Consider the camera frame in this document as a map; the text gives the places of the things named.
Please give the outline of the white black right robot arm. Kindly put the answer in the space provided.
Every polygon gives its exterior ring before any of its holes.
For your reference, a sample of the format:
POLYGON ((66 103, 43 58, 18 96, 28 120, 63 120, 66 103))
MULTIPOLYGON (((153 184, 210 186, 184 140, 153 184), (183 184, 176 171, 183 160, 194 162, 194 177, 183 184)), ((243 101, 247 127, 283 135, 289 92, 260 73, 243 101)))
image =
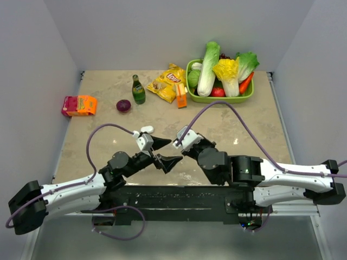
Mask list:
POLYGON ((279 164, 247 155, 228 155, 219 151, 214 142, 189 130, 178 134, 174 145, 184 156, 194 159, 211 184, 228 184, 251 191, 242 198, 242 208, 249 213, 259 207, 291 200, 311 200, 316 205, 336 205, 346 197, 344 185, 332 175, 337 163, 328 160, 320 165, 279 164))

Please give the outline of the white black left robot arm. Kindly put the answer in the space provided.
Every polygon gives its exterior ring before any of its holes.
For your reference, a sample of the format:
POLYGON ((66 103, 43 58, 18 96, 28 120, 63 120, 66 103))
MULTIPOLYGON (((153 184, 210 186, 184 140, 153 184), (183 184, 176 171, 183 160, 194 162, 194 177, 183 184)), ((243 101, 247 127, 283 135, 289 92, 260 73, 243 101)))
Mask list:
POLYGON ((64 204, 91 203, 92 196, 93 206, 99 212, 107 212, 112 199, 104 193, 122 188, 126 178, 150 165, 169 173, 183 159, 154 153, 168 145, 169 139, 142 134, 136 142, 140 152, 132 157, 124 151, 116 152, 105 167, 86 177, 52 185, 40 185, 36 180, 26 183, 8 202, 11 215, 5 226, 14 229, 16 235, 29 233, 39 228, 47 216, 60 212, 64 204))

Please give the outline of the white earbud charging case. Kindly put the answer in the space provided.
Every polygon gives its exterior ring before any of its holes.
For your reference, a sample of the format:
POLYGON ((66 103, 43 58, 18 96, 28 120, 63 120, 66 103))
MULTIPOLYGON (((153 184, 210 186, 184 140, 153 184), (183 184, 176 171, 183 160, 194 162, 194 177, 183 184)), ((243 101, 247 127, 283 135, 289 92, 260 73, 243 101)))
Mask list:
POLYGON ((154 132, 154 127, 153 126, 144 126, 140 130, 141 130, 141 132, 151 134, 154 132))

